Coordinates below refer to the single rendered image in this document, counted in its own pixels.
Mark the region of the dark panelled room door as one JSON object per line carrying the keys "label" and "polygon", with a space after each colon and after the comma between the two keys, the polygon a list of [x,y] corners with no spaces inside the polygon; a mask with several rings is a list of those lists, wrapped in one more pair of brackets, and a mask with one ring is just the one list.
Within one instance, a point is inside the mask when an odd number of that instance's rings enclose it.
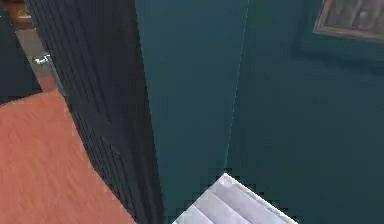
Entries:
{"label": "dark panelled room door", "polygon": [[135,0],[25,0],[93,169],[136,224],[165,224]]}

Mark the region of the white slatted furniture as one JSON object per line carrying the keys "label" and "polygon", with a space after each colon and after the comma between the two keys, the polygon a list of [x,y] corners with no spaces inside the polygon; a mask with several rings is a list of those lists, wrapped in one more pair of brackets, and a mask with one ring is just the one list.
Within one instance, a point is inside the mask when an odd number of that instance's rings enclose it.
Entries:
{"label": "white slatted furniture", "polygon": [[299,223],[228,173],[224,173],[172,224]]}

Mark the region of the brown wooden furniture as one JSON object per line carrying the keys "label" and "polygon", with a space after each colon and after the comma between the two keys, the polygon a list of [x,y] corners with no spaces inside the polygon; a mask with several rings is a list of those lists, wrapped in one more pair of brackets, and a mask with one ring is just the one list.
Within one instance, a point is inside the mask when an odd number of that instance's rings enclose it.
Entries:
{"label": "brown wooden furniture", "polygon": [[26,30],[34,27],[31,14],[25,0],[0,0],[15,30]]}

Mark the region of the framed wall picture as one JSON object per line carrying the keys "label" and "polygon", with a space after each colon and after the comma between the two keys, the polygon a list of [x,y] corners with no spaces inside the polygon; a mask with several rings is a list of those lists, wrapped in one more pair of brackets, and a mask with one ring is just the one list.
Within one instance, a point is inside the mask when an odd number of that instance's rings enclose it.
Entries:
{"label": "framed wall picture", "polygon": [[384,42],[384,0],[323,0],[313,32]]}

